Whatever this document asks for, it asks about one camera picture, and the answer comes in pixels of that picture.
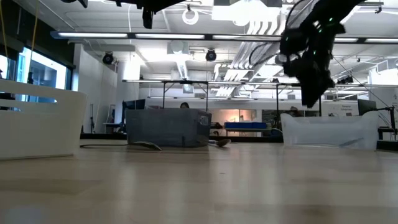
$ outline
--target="white plastic bin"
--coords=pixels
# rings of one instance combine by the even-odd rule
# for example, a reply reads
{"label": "white plastic bin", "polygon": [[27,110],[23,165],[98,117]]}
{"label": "white plastic bin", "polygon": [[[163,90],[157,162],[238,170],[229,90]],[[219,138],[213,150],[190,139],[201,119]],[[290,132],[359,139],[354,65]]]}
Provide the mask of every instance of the white plastic bin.
{"label": "white plastic bin", "polygon": [[56,103],[0,100],[0,160],[68,156],[79,148],[87,95],[0,80],[0,91],[53,98]]}
{"label": "white plastic bin", "polygon": [[352,149],[377,148],[378,113],[364,116],[293,118],[281,114],[286,146],[316,145]]}

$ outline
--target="ceiling light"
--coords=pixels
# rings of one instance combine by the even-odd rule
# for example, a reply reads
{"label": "ceiling light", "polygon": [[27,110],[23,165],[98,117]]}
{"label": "ceiling light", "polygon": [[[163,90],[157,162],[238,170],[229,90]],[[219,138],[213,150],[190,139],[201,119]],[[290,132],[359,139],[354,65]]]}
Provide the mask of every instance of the ceiling light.
{"label": "ceiling light", "polygon": [[398,39],[396,38],[368,38],[365,40],[366,43],[391,43],[398,44]]}
{"label": "ceiling light", "polygon": [[123,80],[123,82],[134,82],[134,83],[162,83],[162,80]]}
{"label": "ceiling light", "polygon": [[76,38],[127,38],[127,34],[112,33],[83,33],[83,32],[61,32],[60,37],[76,37]]}
{"label": "ceiling light", "polygon": [[246,83],[247,85],[264,85],[264,86],[274,86],[277,85],[277,83]]}
{"label": "ceiling light", "polygon": [[254,100],[254,99],[252,99],[252,98],[246,98],[246,99],[244,99],[244,98],[229,98],[229,100]]}
{"label": "ceiling light", "polygon": [[[193,18],[191,18],[191,19],[187,18],[187,13],[188,12],[193,12]],[[186,9],[182,13],[182,21],[184,21],[184,23],[186,23],[188,25],[195,25],[199,21],[199,13],[198,13],[198,11],[196,11],[194,9],[189,11],[188,9]]]}
{"label": "ceiling light", "polygon": [[280,36],[271,35],[213,35],[213,40],[250,40],[250,41],[265,41],[278,42]]}
{"label": "ceiling light", "polygon": [[335,43],[355,43],[357,41],[358,38],[344,38],[344,37],[335,38]]}
{"label": "ceiling light", "polygon": [[138,39],[204,39],[200,34],[136,34]]}
{"label": "ceiling light", "polygon": [[243,82],[209,82],[209,84],[222,84],[222,85],[240,85]]}
{"label": "ceiling light", "polygon": [[174,97],[148,96],[149,99],[174,99]]}

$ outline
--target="ceiling duct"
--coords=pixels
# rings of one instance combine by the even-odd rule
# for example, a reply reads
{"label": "ceiling duct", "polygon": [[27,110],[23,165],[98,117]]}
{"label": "ceiling duct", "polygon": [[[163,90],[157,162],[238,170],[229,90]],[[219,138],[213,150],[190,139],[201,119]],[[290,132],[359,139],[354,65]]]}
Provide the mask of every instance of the ceiling duct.
{"label": "ceiling duct", "polygon": [[175,55],[175,62],[177,63],[178,71],[181,79],[188,79],[187,57],[189,55],[188,43],[181,40],[173,40],[167,44],[167,54]]}

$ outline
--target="spotlight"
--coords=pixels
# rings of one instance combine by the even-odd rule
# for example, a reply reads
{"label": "spotlight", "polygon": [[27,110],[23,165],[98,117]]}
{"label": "spotlight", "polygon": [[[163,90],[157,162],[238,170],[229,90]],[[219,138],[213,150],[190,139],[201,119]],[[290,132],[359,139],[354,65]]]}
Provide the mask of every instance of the spotlight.
{"label": "spotlight", "polygon": [[214,62],[217,58],[217,54],[214,49],[209,49],[206,54],[206,61]]}
{"label": "spotlight", "polygon": [[105,56],[102,58],[102,62],[104,62],[105,65],[112,65],[115,63],[115,58],[113,57],[113,52],[106,52]]}

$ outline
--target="gray cardboard box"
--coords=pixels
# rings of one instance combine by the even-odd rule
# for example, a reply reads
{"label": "gray cardboard box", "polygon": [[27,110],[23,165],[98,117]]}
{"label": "gray cardboard box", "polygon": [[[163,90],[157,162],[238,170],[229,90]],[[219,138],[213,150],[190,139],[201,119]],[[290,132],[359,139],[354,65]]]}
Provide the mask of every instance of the gray cardboard box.
{"label": "gray cardboard box", "polygon": [[211,114],[196,109],[126,110],[128,143],[202,147],[208,144]]}

